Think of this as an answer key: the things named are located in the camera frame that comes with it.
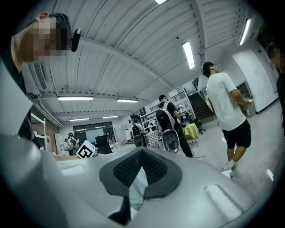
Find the ceiling light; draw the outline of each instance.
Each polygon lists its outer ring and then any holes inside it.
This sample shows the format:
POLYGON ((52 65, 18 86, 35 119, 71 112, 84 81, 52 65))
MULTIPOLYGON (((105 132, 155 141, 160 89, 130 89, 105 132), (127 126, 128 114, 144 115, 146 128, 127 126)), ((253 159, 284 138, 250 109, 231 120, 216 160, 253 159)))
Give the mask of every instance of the ceiling light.
POLYGON ((118 117, 118 116, 105 116, 105 117, 103 117, 103 119, 107 119, 107 118, 116 118, 116 117, 118 117))
POLYGON ((82 119, 70 119, 69 121, 79 121, 79 120, 89 120, 89 118, 82 118, 82 119))
MULTIPOLYGON (((85 129, 80 129, 80 130, 87 130, 87 128, 85 128, 85 129)), ((76 131, 80 131, 80 130, 76 130, 76 131)))
POLYGON ((244 40, 245 40, 245 38, 246 38, 246 36, 248 34, 250 23, 251 23, 251 19, 247 19, 246 23, 245 23, 244 32, 242 34, 242 37, 241 37, 241 40, 240 40, 240 43, 239 43, 239 46, 241 46, 244 43, 244 40))
POLYGON ((194 68, 195 67, 194 58, 193 58, 193 53, 192 53, 192 49, 191 49, 191 45, 189 41, 182 44, 182 47, 184 48, 190 69, 194 68))
POLYGON ((130 99, 117 99, 117 102, 129 102, 129 103, 136 103, 138 102, 137 100, 130 100, 130 99))
POLYGON ((59 101, 92 101, 94 97, 57 97, 59 101))
POLYGON ((162 4, 163 2, 166 2, 167 0, 155 0, 155 2, 157 3, 157 4, 162 4))

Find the white t-shirt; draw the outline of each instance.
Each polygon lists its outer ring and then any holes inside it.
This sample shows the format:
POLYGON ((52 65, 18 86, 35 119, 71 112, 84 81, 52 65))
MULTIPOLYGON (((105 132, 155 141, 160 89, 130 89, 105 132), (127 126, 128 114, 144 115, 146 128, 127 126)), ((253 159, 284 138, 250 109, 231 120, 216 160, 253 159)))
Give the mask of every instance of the white t-shirt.
POLYGON ((229 93, 236 89, 235 84, 226 73, 216 73, 209 77, 207 95, 214 106, 222 130, 233 130, 246 120, 238 103, 229 93))

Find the table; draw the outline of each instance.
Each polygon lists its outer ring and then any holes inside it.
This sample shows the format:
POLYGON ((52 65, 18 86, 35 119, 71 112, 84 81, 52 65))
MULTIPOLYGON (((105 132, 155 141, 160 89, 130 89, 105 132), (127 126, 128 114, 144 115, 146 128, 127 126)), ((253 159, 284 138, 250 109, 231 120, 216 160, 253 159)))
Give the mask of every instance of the table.
POLYGON ((199 147, 196 139, 199 139, 199 130, 196 126, 196 124, 191 123, 191 124, 187 124, 184 129, 184 133, 185 133, 185 138, 186 140, 189 141, 193 141, 195 140, 197 146, 199 147))
POLYGON ((159 135, 157 131, 153 131, 147 134, 147 140, 148 140, 148 145, 150 145, 151 147, 153 147, 154 145, 157 145, 156 143, 158 143, 159 146, 159 135))

